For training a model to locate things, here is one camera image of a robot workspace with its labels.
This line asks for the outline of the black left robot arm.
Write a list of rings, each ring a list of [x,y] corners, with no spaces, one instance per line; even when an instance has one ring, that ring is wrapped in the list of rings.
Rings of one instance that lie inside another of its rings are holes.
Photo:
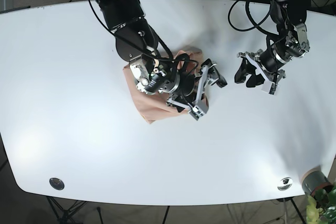
[[[308,1],[270,0],[266,16],[276,24],[277,33],[274,34],[254,21],[249,9],[251,0],[245,0],[245,12],[252,29],[266,35],[267,48],[238,53],[242,63],[235,74],[235,83],[245,83],[248,88],[262,86],[268,94],[276,94],[279,81],[286,77],[282,67],[292,58],[302,58],[310,50],[306,27]]]

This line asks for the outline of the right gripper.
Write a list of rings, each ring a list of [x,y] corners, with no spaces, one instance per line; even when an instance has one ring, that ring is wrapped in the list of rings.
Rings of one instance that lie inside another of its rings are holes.
[[[216,68],[217,63],[205,60],[201,64],[201,77],[196,76],[198,66],[199,62],[189,56],[160,60],[140,57],[129,62],[138,91],[148,95],[168,94],[167,105],[182,109],[197,121],[209,109],[207,98],[202,99],[206,86],[227,86]]]

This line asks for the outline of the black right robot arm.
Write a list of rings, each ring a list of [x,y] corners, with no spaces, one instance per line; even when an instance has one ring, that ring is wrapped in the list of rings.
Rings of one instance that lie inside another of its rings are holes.
[[[202,54],[173,55],[145,19],[140,0],[88,0],[103,14],[100,24],[115,38],[133,103],[148,122],[189,114],[198,120],[209,109],[207,86],[226,86],[225,78]]]

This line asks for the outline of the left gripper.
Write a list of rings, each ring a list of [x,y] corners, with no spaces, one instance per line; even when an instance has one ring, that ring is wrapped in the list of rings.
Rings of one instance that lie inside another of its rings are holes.
[[[279,35],[262,28],[260,31],[266,35],[267,49],[256,53],[239,52],[237,57],[242,58],[242,62],[234,76],[234,81],[238,84],[244,83],[246,77],[250,75],[246,82],[248,88],[261,86],[263,92],[277,95],[280,89],[279,81],[286,77],[285,71],[280,68],[289,63],[292,58],[302,58],[310,51],[307,27],[290,25]],[[256,74],[257,68],[248,61],[247,55],[252,58],[260,56],[260,67],[263,72]]]

